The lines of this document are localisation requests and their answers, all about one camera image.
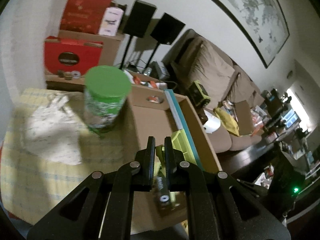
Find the green lidded canister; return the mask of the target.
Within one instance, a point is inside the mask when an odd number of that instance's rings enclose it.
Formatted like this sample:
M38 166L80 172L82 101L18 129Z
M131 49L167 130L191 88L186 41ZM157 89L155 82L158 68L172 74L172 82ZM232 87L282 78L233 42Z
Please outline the green lidded canister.
M85 74L84 122L94 133L110 131L127 97L131 81L116 67L96 66Z

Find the left black speaker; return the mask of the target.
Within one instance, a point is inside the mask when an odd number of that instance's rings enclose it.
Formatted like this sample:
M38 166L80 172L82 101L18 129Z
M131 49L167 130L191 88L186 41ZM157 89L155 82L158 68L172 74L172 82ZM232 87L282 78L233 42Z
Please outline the left black speaker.
M154 4L141 0L135 0L130 15L123 29L123 33L129 35L129 40L126 44L126 48L121 60L121 64L119 67L120 70L122 70L124 67L127 52L129 50L133 37L144 37L156 10L157 7Z

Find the long teal white bar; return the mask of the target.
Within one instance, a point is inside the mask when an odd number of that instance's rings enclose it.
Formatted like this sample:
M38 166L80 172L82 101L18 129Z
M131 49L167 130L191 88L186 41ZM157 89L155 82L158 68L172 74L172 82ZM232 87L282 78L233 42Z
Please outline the long teal white bar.
M172 116L175 120L175 124L176 124L176 127L177 127L177 130L180 130L180 129L184 129L186 135L187 135L187 138L189 140L189 143L191 145L191 149L193 150L193 154L194 154L194 157L196 159L196 164L199 168L203 169L203 166L201 164L201 161L200 161L200 158L199 158L199 155L197 153L197 149L195 147L195 144L194 144L194 141L193 141L193 138L191 136L191 133L189 131L189 127L187 125L187 122L184 118L184 114L180 108L180 105L176 99L176 96L175 94L173 93L173 90L172 89L165 89L164 90L164 94L166 96L166 99L168 101L168 104L169 104L169 108L170 108L170 111L172 113Z

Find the right black speaker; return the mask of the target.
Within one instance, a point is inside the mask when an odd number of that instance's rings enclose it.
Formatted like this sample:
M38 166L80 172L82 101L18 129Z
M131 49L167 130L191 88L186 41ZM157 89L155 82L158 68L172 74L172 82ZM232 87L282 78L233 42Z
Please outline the right black speaker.
M151 56L149 57L146 68L149 67L151 60L156 53L158 47L161 44L164 45L172 45L172 43L176 40L185 24L178 20L177 18L167 14L166 12L163 14L161 19L158 21L150 36L157 41L154 50L152 51Z

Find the red collection gift box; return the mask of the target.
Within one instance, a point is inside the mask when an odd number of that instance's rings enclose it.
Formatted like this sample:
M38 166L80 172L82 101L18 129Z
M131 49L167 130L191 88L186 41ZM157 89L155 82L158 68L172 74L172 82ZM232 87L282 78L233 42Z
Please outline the red collection gift box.
M83 76L99 64L103 46L103 42L49 36L44 41L44 66L54 75L61 70Z

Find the green black power bank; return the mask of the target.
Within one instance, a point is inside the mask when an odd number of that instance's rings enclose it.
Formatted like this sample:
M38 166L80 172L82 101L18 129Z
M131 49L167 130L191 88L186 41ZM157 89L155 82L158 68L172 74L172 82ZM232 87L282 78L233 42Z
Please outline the green black power bank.
M199 80L195 80L188 88L189 98L195 107L205 107L210 103L210 96Z

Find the yellow plaid tablecloth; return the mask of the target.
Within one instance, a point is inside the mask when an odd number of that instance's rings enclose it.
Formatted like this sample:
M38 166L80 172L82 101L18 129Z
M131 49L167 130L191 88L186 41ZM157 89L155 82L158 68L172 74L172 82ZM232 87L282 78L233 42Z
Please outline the yellow plaid tablecloth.
M39 106L46 105L48 95L69 93L69 107L79 128L82 163L66 165L39 158L23 146L24 119ZM4 208L19 219L36 224L92 172L110 173L125 164L118 115L115 126L102 135L84 123L84 96L80 92L25 89L16 104L4 138L1 154L1 200Z

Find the framed ink painting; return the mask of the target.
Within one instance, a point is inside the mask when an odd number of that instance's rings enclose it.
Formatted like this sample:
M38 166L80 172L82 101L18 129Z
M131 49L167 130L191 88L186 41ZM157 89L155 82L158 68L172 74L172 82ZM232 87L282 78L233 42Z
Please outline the framed ink painting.
M248 39L267 69L290 36L278 0L212 0Z

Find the black yellow tube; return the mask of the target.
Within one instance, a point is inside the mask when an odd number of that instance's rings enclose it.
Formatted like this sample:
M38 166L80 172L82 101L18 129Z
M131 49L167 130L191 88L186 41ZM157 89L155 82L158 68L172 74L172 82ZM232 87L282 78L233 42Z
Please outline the black yellow tube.
M155 164L153 171L153 186L155 188L155 199L161 209L172 208L176 202L173 192L168 190L166 169L164 161L164 146L155 147Z

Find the open cardboard box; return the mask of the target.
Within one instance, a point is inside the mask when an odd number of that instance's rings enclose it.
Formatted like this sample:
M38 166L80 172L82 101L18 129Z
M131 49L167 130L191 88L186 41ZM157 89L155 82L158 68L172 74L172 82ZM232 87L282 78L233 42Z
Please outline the open cardboard box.
M164 101L151 102L148 99L152 96L157 96ZM182 95L176 95L176 99L184 114L204 170L210 173L221 171L218 157L190 100ZM141 85L132 85L131 93L122 107L119 121L125 163L131 162L136 152L146 148L150 136L155 138L156 145L162 145L165 137L177 131L164 92ZM136 192L133 201L131 234L162 230L186 220L185 197L179 196L178 200L181 203L178 208L170 211L166 216L161 216L152 192Z

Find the brown sofa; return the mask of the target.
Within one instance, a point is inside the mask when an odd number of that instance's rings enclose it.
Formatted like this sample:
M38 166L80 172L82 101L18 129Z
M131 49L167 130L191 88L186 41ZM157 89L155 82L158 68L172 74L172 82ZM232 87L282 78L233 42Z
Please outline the brown sofa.
M251 109L263 103L259 88L251 78L220 48L193 29L187 30L163 59L170 77L177 83L178 93L186 95L195 81L204 87L210 102L204 108L221 117L227 100L240 106L236 122L253 128Z

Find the large brown cardboard box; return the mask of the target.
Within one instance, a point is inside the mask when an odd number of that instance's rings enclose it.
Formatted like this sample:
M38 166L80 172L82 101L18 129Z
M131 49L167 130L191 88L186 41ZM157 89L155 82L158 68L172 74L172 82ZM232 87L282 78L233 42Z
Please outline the large brown cardboard box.
M91 42L103 42L104 46L100 55L99 65L112 66L125 35L117 32L116 36L103 36L75 31L60 30L58 37L86 40Z

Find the white pink small box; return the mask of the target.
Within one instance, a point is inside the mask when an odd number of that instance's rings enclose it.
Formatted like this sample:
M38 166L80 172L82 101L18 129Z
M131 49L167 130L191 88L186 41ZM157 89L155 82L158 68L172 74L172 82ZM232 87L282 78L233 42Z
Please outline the white pink small box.
M124 11L119 7L108 7L100 25L99 35L116 36Z

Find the yellow green clip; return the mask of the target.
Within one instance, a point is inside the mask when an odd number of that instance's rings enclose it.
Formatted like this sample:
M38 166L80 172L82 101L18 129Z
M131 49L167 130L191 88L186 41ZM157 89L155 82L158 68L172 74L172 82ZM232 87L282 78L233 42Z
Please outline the yellow green clip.
M183 153L184 159L196 164L196 159L184 129L180 129L171 135L172 146Z

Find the white round device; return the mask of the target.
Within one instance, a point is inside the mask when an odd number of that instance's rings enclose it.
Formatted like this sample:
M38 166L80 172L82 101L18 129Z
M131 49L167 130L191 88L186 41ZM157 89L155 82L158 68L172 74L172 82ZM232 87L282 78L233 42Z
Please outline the white round device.
M204 123L203 127L206 133L212 134L213 132L217 131L221 126L221 121L218 117L213 115L212 113L204 110L204 113L208 120Z

